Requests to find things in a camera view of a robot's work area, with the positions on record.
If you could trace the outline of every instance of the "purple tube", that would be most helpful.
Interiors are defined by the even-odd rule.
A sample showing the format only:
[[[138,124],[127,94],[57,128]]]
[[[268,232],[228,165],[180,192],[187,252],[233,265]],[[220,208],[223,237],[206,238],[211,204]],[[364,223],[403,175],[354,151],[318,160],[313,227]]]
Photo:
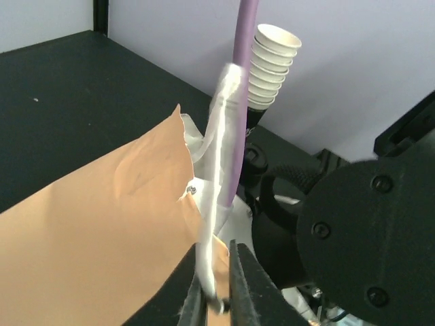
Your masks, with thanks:
[[[239,106],[239,118],[236,144],[234,147],[230,184],[228,186],[228,207],[236,196],[245,152],[246,115],[247,115],[247,80],[251,69],[251,45],[255,35],[256,16],[259,0],[240,0],[237,16],[236,35],[232,62],[244,68],[243,90]]]

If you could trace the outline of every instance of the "black pole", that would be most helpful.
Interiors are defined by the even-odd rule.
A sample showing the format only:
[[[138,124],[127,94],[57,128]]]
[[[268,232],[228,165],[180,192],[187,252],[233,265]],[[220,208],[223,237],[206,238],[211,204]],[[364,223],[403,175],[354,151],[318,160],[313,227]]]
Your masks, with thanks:
[[[109,0],[94,0],[94,31],[107,36],[109,27]]]

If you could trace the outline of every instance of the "white wall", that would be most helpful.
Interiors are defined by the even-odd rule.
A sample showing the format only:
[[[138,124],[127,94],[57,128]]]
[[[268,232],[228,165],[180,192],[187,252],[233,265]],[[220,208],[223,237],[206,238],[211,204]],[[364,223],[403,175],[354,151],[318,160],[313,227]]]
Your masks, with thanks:
[[[238,5],[111,0],[109,36],[211,94],[231,60]],[[433,0],[261,0],[259,23],[302,39],[261,124],[312,153],[370,156],[375,137],[435,88],[434,17]]]
[[[92,0],[0,0],[0,53],[89,29]]]

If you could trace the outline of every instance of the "black tabletop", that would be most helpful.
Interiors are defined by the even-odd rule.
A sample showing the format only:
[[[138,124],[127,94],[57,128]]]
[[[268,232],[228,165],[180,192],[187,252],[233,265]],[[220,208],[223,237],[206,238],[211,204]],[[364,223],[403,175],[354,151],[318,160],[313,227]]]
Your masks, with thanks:
[[[0,212],[210,97],[92,31],[0,55]],[[317,160],[258,127],[271,165]]]

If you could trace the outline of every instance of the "paper bag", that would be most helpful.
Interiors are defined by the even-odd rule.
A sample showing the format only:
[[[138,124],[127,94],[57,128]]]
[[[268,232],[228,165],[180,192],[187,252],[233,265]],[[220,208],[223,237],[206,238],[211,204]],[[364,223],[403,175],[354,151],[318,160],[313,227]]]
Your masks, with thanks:
[[[177,107],[141,138],[0,215],[0,325],[121,325],[196,240],[201,216]],[[216,277],[228,295],[228,251]],[[209,316],[209,325],[229,325]]]

